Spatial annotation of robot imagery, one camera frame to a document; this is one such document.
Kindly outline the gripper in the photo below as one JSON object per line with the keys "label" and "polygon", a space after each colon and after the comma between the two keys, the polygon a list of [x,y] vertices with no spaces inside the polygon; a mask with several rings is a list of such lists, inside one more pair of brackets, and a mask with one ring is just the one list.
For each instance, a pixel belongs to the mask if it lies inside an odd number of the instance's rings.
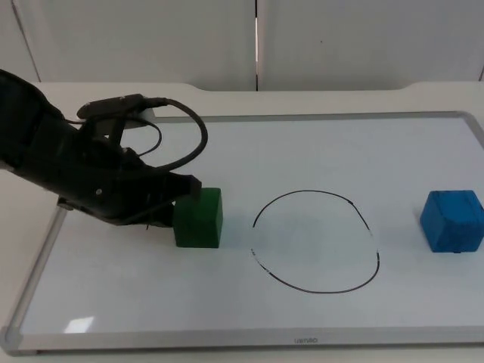
{"label": "gripper", "polygon": [[83,212],[111,225],[172,228],[175,200],[200,199],[202,183],[153,167],[119,139],[82,131],[76,161],[68,168],[69,185],[60,191],[58,206]]}

